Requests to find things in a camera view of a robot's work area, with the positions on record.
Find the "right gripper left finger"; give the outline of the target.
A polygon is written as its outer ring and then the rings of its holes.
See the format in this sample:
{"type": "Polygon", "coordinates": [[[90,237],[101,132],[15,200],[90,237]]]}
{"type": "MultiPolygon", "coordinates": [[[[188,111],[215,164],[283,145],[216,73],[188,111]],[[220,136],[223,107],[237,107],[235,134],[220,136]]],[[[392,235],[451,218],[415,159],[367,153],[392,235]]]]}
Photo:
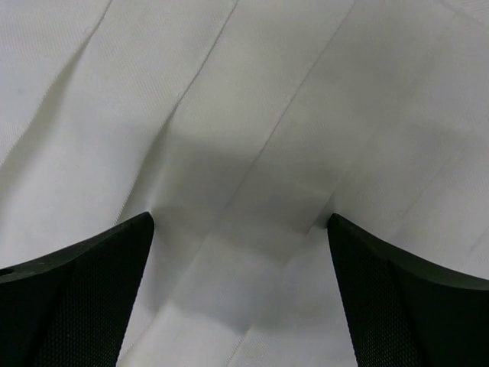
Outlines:
{"type": "Polygon", "coordinates": [[[114,366],[154,237],[141,213],[1,270],[3,366],[114,366]]]}

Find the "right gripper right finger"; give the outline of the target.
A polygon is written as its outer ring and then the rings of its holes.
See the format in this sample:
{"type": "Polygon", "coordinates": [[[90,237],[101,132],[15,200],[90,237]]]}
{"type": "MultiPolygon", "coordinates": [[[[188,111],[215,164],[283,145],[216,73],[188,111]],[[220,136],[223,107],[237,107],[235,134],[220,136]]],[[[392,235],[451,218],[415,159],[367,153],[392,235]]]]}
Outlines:
{"type": "Polygon", "coordinates": [[[329,247],[359,366],[486,366],[488,281],[333,214],[329,247]]]}

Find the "white pleated skirt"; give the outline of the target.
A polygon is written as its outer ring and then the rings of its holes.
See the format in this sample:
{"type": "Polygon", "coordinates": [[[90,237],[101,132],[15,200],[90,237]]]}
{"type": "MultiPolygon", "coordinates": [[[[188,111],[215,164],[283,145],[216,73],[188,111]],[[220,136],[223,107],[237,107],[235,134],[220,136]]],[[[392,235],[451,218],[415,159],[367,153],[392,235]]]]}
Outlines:
{"type": "Polygon", "coordinates": [[[120,366],[353,366],[331,214],[488,276],[488,3],[3,1],[2,267],[144,211],[120,366]]]}

